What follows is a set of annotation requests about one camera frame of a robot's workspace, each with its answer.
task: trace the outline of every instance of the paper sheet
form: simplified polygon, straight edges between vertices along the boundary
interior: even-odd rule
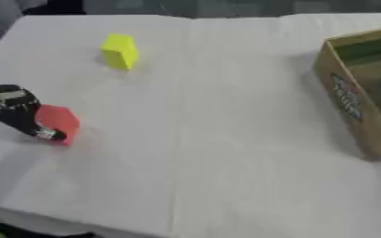
[[[381,164],[359,159],[310,73],[324,38],[380,27],[377,14],[24,18],[0,42],[0,83],[82,127],[63,150],[0,125],[0,207],[169,237],[381,237]],[[103,64],[107,33],[135,36],[134,71]]]

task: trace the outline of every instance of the robotic arm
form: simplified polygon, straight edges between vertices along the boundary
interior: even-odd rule
[[[16,85],[0,85],[0,122],[32,137],[63,141],[66,134],[41,125],[35,115],[41,104],[27,89]]]

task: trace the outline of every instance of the red block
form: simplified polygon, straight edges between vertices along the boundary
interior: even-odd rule
[[[65,132],[67,138],[59,143],[68,146],[72,144],[73,137],[80,125],[79,120],[68,108],[46,104],[42,105],[39,111],[37,111],[36,120],[43,126],[59,129]]]

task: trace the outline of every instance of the gray floor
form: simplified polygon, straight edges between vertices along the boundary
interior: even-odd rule
[[[85,0],[88,14],[188,18],[275,17],[295,13],[381,12],[381,0]]]

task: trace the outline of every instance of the table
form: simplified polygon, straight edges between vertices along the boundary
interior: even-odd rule
[[[381,163],[359,159],[310,72],[324,38],[380,27],[381,14],[22,18],[0,42],[0,84],[82,128],[65,149],[0,124],[0,219],[113,237],[381,237]],[[134,35],[133,71],[104,65],[107,33]]]

